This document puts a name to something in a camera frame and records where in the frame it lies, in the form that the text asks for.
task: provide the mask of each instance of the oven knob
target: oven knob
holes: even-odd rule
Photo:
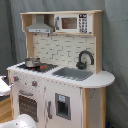
[[[14,76],[13,78],[14,78],[14,82],[19,80],[18,76]]]
[[[32,86],[36,87],[37,86],[37,82],[36,81],[32,81]]]

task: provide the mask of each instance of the range hood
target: range hood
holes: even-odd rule
[[[25,32],[53,33],[53,28],[44,23],[44,15],[36,15],[36,23],[26,27]]]

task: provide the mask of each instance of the sink basin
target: sink basin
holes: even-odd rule
[[[93,75],[93,73],[90,71],[65,67],[53,72],[52,75],[82,81]]]

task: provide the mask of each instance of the faucet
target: faucet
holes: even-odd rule
[[[87,66],[87,62],[85,62],[85,63],[81,62],[81,57],[82,57],[83,54],[88,54],[90,59],[91,59],[91,65],[94,65],[94,58],[93,58],[92,54],[89,51],[84,50],[84,51],[80,52],[80,54],[79,54],[79,62],[76,64],[76,67],[78,67],[78,69],[81,69],[81,70],[85,69],[86,66]]]

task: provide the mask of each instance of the oven handle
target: oven handle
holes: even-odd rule
[[[56,21],[55,21],[55,27],[56,27],[56,30],[59,30],[59,26],[58,26],[58,21],[59,21],[59,17],[56,17]]]
[[[48,112],[48,118],[52,119],[52,115],[50,114],[50,107],[51,107],[51,101],[48,102],[47,112]]]
[[[25,96],[33,96],[32,93],[25,93],[24,91],[20,90],[19,91],[22,95],[25,95]]]

